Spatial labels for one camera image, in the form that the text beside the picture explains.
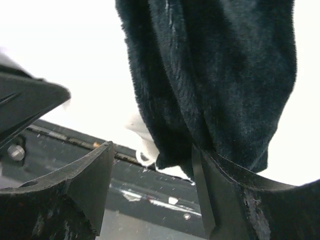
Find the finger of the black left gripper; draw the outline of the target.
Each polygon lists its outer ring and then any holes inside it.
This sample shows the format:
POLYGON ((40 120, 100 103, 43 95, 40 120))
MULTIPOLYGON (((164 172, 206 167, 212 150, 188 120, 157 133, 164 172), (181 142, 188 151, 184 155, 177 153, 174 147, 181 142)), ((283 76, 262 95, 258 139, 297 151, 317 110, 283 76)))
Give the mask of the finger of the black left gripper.
POLYGON ((0 146, 71 98, 63 86, 0 66, 0 146))

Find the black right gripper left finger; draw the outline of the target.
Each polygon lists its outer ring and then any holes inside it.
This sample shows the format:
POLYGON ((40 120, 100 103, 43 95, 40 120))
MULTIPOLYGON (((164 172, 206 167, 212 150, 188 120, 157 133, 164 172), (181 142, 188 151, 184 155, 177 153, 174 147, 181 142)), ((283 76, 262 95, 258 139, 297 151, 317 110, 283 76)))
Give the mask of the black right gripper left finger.
POLYGON ((114 161, 105 142, 66 166, 0 190, 2 240, 94 240, 100 235, 114 161))

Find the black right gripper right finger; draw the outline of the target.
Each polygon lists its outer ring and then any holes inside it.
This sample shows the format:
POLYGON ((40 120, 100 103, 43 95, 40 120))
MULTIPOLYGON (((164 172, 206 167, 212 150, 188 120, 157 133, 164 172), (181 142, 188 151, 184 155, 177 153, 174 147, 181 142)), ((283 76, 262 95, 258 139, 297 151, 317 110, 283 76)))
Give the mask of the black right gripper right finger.
POLYGON ((191 158, 207 239, 319 239, 318 180, 301 186, 277 182, 196 146, 191 158))

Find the black and white checkered pillowcase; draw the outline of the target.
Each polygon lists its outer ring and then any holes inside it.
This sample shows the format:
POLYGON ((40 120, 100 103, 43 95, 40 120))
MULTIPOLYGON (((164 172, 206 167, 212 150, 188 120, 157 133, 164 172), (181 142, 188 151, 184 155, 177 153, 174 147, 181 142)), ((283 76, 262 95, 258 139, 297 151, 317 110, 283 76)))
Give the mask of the black and white checkered pillowcase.
POLYGON ((192 145, 304 185, 320 177, 319 61, 292 0, 3 0, 0 51, 71 99, 45 119, 191 179, 192 145))

